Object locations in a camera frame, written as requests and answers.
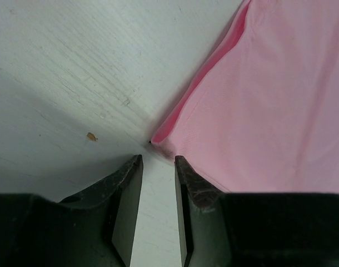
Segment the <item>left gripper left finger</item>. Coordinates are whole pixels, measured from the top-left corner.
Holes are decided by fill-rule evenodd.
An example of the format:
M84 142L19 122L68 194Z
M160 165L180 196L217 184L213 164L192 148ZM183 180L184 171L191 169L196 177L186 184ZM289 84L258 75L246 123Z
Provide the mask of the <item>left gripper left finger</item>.
M129 266L134 242L143 160L134 155L114 173L64 198L63 266Z

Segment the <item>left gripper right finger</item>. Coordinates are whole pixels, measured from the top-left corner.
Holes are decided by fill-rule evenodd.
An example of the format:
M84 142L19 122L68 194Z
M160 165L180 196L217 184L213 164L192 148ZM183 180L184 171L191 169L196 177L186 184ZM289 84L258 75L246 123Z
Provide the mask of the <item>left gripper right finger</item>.
M175 157L175 187L182 266L229 266L230 246L219 197L223 192Z

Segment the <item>pink t shirt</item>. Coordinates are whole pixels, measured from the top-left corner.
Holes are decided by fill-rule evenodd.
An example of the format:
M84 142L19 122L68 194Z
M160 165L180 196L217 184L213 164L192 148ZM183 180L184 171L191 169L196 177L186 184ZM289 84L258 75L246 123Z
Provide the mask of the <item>pink t shirt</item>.
M226 192L339 193L339 1L244 1L151 138Z

